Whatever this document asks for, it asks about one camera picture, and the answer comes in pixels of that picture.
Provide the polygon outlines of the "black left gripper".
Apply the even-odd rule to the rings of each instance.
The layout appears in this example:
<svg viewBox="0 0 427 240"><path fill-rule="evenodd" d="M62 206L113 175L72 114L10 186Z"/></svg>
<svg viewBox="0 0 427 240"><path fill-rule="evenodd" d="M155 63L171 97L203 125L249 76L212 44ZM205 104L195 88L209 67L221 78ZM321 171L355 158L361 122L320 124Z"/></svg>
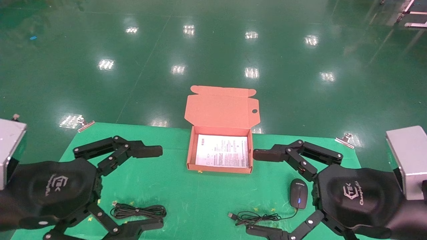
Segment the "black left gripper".
<svg viewBox="0 0 427 240"><path fill-rule="evenodd" d="M65 231L89 214L108 231L103 240L138 240L144 231L164 226L162 219L117 225L95 203L102 190L101 176L108 176L131 157L160 157L162 146L146 146L142 140L114 136L78 146L73 153L76 160L69 162L45 161L16 167L0 194L1 230L55 225L43 240L80 240L66 235ZM99 162L97 168L86 161L105 154L109 156Z"/></svg>

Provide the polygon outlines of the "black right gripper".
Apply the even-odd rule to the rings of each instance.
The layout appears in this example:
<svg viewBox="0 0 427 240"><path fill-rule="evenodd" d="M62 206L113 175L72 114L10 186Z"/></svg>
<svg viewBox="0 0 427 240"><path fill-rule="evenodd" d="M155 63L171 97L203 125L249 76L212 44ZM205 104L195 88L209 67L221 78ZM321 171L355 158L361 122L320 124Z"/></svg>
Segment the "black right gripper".
<svg viewBox="0 0 427 240"><path fill-rule="evenodd" d="M328 167L320 173L306 158ZM314 181L314 206L317 209L292 232L260 225L247 225L247 234L267 240L303 240L321 222L345 240L355 235L389 239L393 215L404 195L391 172L341 166L343 154L303 140L271 149L255 149L253 159L286 162L305 180Z"/></svg>

